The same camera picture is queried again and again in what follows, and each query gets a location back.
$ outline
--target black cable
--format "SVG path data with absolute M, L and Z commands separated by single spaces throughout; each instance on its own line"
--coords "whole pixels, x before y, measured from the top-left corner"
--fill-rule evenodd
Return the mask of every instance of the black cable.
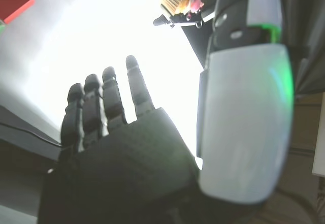
M 36 138 L 38 138 L 38 139 L 40 139 L 40 140 L 42 140 L 42 141 L 44 141 L 44 142 L 46 142 L 48 144 L 52 144 L 52 145 L 54 145 L 56 147 L 60 147 L 60 148 L 62 147 L 60 144 L 54 143 L 54 142 L 52 142 L 52 141 L 50 141 L 50 140 L 48 140 L 46 138 L 43 138 L 42 136 L 40 136 L 40 135 L 38 135 L 38 134 L 28 130 L 28 129 L 22 129 L 20 127 L 12 126 L 12 125 L 9 125 L 9 124 L 3 123 L 3 122 L 0 122 L 0 125 L 5 126 L 5 127 L 9 127 L 11 129 L 15 129 L 15 130 L 18 130 L 18 131 L 22 131 L 22 132 L 25 132 L 25 133 L 28 133 L 28 134 L 31 134 L 34 137 L 36 137 Z

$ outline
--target red box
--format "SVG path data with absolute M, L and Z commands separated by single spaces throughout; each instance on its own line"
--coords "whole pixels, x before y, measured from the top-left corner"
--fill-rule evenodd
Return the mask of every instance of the red box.
M 8 24 L 34 3 L 35 0 L 0 0 L 0 20 Z

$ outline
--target white object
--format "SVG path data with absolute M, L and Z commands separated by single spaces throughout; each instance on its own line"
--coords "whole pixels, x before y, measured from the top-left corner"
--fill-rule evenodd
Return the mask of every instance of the white object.
M 247 9 L 247 25 L 261 24 L 282 27 L 280 0 L 249 0 Z
M 313 174 L 325 176 L 325 93 L 323 93 L 321 104 Z
M 229 49 L 208 62 L 200 188 L 230 202 L 260 202 L 273 191 L 289 144 L 294 87 L 286 47 Z

